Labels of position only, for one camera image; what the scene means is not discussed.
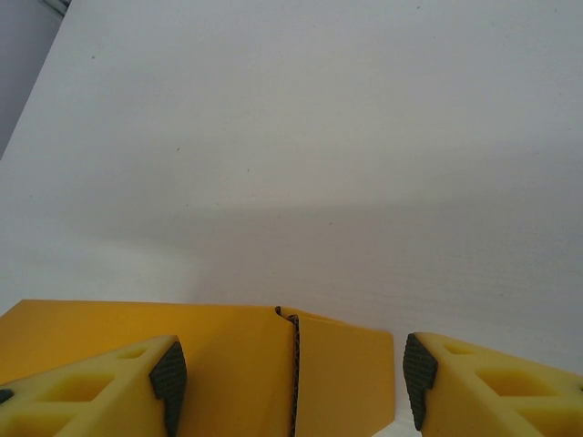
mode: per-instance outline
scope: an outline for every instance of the white surface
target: white surface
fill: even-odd
[[[76,0],[0,162],[3,309],[286,304],[581,372],[582,16]]]
[[[61,17],[41,0],[0,0],[0,158]]]

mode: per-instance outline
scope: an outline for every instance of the yellow plastic part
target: yellow plastic part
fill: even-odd
[[[424,437],[581,437],[583,376],[432,333]]]
[[[167,437],[164,403],[149,373],[175,341],[142,341],[4,384],[14,396],[0,405],[0,435]]]
[[[272,307],[23,300],[0,318],[0,381],[172,333],[189,375],[178,437],[288,437],[294,400],[297,437],[369,436],[388,425],[391,334],[290,311],[297,325]]]

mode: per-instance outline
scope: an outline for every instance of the gray wall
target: gray wall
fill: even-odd
[[[62,18],[40,0],[0,0],[0,157]]]

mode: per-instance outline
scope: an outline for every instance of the rectangular hole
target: rectangular hole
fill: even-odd
[[[93,401],[113,379],[113,375],[99,373],[67,376],[39,400],[53,402]]]
[[[145,351],[146,348],[134,349],[133,351],[120,353],[118,358],[121,360],[132,360],[134,358],[141,357]]]
[[[474,354],[471,350],[466,349],[462,346],[458,346],[456,344],[444,344],[444,348],[446,348],[449,353],[453,353],[454,355],[472,355],[472,354]]]
[[[477,376],[500,396],[554,396],[556,393],[526,371],[487,370]]]
[[[3,437],[53,437],[72,416],[22,414],[9,420]]]
[[[581,437],[583,416],[570,409],[527,409],[519,411],[545,437]]]

